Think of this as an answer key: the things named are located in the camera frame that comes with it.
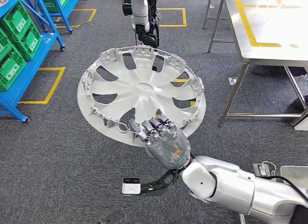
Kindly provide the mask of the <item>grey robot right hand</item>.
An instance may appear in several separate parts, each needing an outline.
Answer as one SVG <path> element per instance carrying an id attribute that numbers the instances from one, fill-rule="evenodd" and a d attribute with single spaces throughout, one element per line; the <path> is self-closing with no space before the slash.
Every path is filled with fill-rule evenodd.
<path id="1" fill-rule="evenodd" d="M 166 169 L 175 170 L 188 165 L 191 146 L 182 129 L 164 114 L 139 124 L 129 120 L 134 138 L 141 140 L 146 152 Z"/>

